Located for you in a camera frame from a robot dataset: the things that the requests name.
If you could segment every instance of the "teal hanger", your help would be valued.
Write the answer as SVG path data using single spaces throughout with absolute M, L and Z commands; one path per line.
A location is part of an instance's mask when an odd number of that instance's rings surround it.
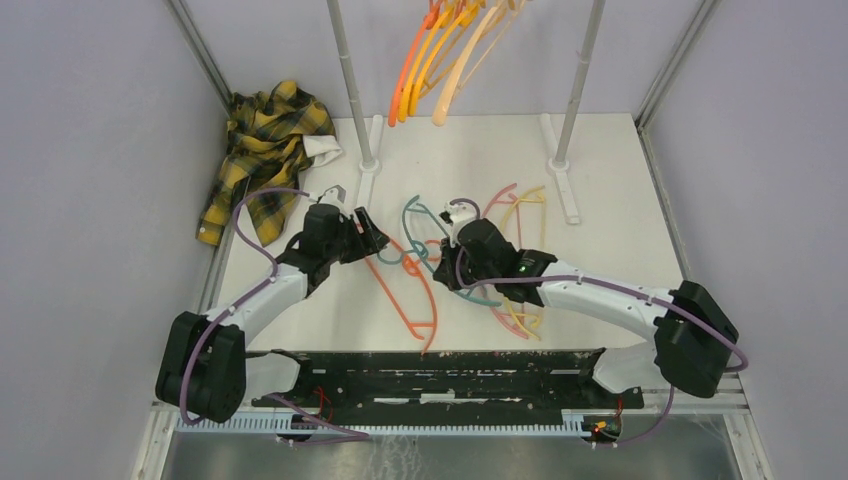
M 397 260 L 387 260 L 383 258 L 382 252 L 377 254 L 377 259 L 385 263 L 386 265 L 398 265 L 403 261 L 403 257 L 405 257 L 406 255 L 414 254 L 421 260 L 421 263 L 424 264 L 424 267 L 429 270 L 430 274 L 432 275 L 436 272 L 436 269 L 432 265 L 430 265 L 430 262 L 427 261 L 427 258 L 430 256 L 430 252 L 427 250 L 427 245 L 425 245 L 424 242 L 412 238 L 412 234 L 409 233 L 409 225 L 406 224 L 406 214 L 419 213 L 427 215 L 439 227 L 445 237 L 450 236 L 450 234 L 447 230 L 445 230 L 445 227 L 442 225 L 442 222 L 439 220 L 439 218 L 436 217 L 433 212 L 430 211 L 429 208 L 427 208 L 426 205 L 418 201 L 419 198 L 421 198 L 420 195 L 415 195 L 414 197 L 410 198 L 409 201 L 406 202 L 406 205 L 404 205 L 403 213 L 400 217 L 400 222 L 403 226 L 403 234 L 406 236 L 406 241 L 409 242 L 412 248 L 401 253 L 400 257 L 398 257 Z M 473 296 L 473 293 L 477 288 L 481 289 L 484 298 Z M 476 287 L 470 290 L 462 290 L 453 293 L 458 295 L 460 298 L 464 298 L 465 300 L 468 300 L 472 303 L 476 303 L 477 305 L 483 305 L 486 307 L 499 307 L 502 305 L 501 302 L 498 302 L 496 300 L 489 300 L 485 287 Z

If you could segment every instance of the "yellow and black plaid fabric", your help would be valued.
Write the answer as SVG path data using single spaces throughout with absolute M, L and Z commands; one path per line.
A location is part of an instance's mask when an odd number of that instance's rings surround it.
M 218 172 L 206 210 L 200 218 L 197 239 L 218 245 L 237 199 L 235 192 L 268 187 L 299 188 L 298 173 L 312 166 L 303 148 L 303 135 L 335 135 L 333 121 L 323 103 L 297 88 L 280 82 L 271 94 L 233 94 L 227 121 L 227 156 Z M 247 202 L 247 210 L 262 245 L 280 236 L 294 205 L 292 194 L 269 194 Z

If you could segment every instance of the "wall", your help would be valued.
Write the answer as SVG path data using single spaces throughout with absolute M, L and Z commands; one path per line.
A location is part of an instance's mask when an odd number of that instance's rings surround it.
M 268 91 L 294 79 L 333 115 L 351 116 L 324 0 L 187 3 L 233 91 Z M 340 3 L 363 110 L 385 115 L 427 2 Z M 635 113 L 698 3 L 607 2 L 581 111 Z M 592 0 L 530 2 L 451 114 L 565 112 L 591 6 Z M 419 114 L 432 113 L 440 91 L 422 100 Z
M 723 2 L 651 138 L 778 478 L 844 478 L 848 3 Z
M 0 478 L 126 478 L 224 114 L 161 1 L 0 4 Z

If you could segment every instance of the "white cloth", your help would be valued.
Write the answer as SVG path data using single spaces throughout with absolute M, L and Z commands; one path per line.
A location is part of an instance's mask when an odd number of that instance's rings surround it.
M 313 167 L 323 167 L 344 153 L 336 137 L 332 135 L 304 135 L 303 148 L 307 157 L 314 158 Z

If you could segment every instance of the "white table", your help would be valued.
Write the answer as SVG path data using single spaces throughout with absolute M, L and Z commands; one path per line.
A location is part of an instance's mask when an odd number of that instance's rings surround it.
M 554 116 L 559 131 L 562 116 Z M 310 191 L 340 184 L 352 211 L 359 178 L 359 149 L 352 120 L 336 120 L 346 154 L 302 177 Z M 629 114 L 584 114 L 577 119 L 569 175 L 582 224 L 566 225 L 556 186 L 545 170 L 546 153 L 538 116 L 451 117 L 445 127 L 429 118 L 412 118 L 383 133 L 369 213 L 384 232 L 408 247 L 400 217 L 415 194 L 434 213 L 455 197 L 470 197 L 481 207 L 502 187 L 517 191 L 546 185 L 546 250 L 589 272 L 642 285 L 676 287 L 681 274 L 642 148 Z M 302 225 L 308 202 L 299 200 L 274 255 Z M 504 211 L 498 207 L 494 217 Z M 522 207 L 526 247 L 537 247 L 538 207 Z M 439 238 L 422 216 L 410 217 L 419 238 Z M 248 215 L 241 227 L 252 234 Z M 507 236 L 515 239 L 513 231 Z M 387 256 L 396 258 L 394 250 Z M 219 299 L 229 301 L 267 268 L 267 260 L 238 239 L 229 251 Z M 429 302 L 419 281 L 400 266 L 379 265 L 413 321 L 428 321 Z M 451 294 L 427 280 L 438 305 L 438 331 L 430 350 L 545 350 L 627 346 L 633 334 L 604 322 L 561 310 L 547 310 L 538 329 L 541 341 L 524 340 L 501 326 L 488 308 Z M 428 330 L 420 332 L 427 336 Z M 401 321 L 363 262 L 335 265 L 330 278 L 298 305 L 288 309 L 250 345 L 251 349 L 293 351 L 417 351 L 416 340 Z

